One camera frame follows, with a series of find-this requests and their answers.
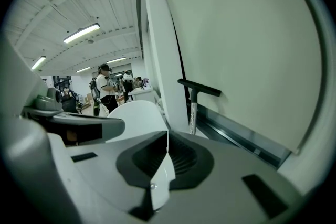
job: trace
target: person wearing vr headset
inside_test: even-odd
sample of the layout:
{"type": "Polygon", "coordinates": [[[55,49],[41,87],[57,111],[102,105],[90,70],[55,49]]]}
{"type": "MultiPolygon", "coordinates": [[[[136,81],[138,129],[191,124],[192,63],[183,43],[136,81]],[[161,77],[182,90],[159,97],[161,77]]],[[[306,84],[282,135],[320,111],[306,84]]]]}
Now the person wearing vr headset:
{"type": "Polygon", "coordinates": [[[111,113],[118,107],[116,101],[115,87],[109,78],[109,66],[104,63],[98,68],[97,89],[100,92],[100,101],[111,113]]]}
{"type": "Polygon", "coordinates": [[[124,91],[124,99],[125,103],[128,101],[128,93],[133,91],[134,79],[133,76],[126,71],[126,73],[122,76],[122,85],[125,89],[124,91]]]}

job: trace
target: white chair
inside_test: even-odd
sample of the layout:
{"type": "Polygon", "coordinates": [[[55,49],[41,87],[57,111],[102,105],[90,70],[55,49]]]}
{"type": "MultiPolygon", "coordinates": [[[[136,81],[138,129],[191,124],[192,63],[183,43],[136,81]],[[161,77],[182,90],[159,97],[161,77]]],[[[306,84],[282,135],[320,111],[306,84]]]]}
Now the white chair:
{"type": "Polygon", "coordinates": [[[132,101],[113,110],[108,118],[125,121],[125,131],[122,135],[107,140],[106,143],[124,140],[156,131],[168,131],[156,105],[149,101],[132,101]]]}
{"type": "MultiPolygon", "coordinates": [[[[125,131],[122,135],[107,140],[106,143],[156,131],[168,131],[158,107],[150,101],[139,100],[125,103],[113,110],[108,118],[124,120],[125,131]]],[[[151,183],[156,185],[155,189],[151,189],[153,210],[163,206],[169,199],[169,184],[174,178],[173,162],[167,154],[151,180],[151,183]]]]}

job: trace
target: black handle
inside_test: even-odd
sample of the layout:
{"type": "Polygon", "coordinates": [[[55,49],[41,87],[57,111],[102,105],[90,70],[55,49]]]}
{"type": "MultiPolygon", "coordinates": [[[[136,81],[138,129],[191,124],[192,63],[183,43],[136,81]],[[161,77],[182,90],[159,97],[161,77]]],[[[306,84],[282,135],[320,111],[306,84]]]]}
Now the black handle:
{"type": "Polygon", "coordinates": [[[186,79],[179,79],[177,82],[179,84],[182,84],[182,85],[192,89],[191,96],[190,96],[192,103],[197,103],[197,94],[199,92],[204,92],[204,93],[207,93],[207,94],[210,94],[210,95],[213,95],[213,96],[217,96],[217,97],[220,96],[220,94],[222,92],[220,90],[211,88],[209,86],[202,85],[202,84],[199,84],[199,83],[196,83],[196,82],[193,82],[193,81],[189,81],[189,80],[186,80],[186,79]]]}

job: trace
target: white pillar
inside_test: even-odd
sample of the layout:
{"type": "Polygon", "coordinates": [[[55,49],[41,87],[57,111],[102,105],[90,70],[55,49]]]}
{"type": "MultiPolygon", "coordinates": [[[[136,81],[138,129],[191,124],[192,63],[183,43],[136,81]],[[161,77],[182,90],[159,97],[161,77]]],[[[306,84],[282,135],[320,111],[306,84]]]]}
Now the white pillar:
{"type": "Polygon", "coordinates": [[[143,59],[145,62],[147,76],[150,80],[154,80],[153,62],[152,62],[151,51],[150,51],[151,48],[149,46],[147,32],[142,33],[142,48],[143,48],[143,59]]]}
{"type": "Polygon", "coordinates": [[[146,0],[153,61],[163,109],[170,128],[188,131],[184,87],[177,82],[182,79],[182,69],[171,13],[166,0],[146,0]]]}

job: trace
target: black vent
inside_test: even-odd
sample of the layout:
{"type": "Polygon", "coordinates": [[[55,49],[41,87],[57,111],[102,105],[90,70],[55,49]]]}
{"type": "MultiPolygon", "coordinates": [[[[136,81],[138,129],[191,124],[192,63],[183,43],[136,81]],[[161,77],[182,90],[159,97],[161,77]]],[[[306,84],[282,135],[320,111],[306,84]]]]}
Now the black vent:
{"type": "MultiPolygon", "coordinates": [[[[161,132],[122,152],[117,159],[117,169],[129,185],[148,188],[166,156],[166,146],[166,132],[161,132]]],[[[198,186],[214,166],[213,156],[206,148],[174,132],[169,132],[169,156],[176,176],[170,190],[198,186]]]]}
{"type": "Polygon", "coordinates": [[[152,178],[159,169],[166,155],[167,137],[161,136],[153,143],[137,151],[133,155],[134,164],[146,175],[152,178]]]}
{"type": "Polygon", "coordinates": [[[174,136],[169,139],[169,155],[172,159],[176,176],[188,172],[197,163],[195,150],[174,136]]]}

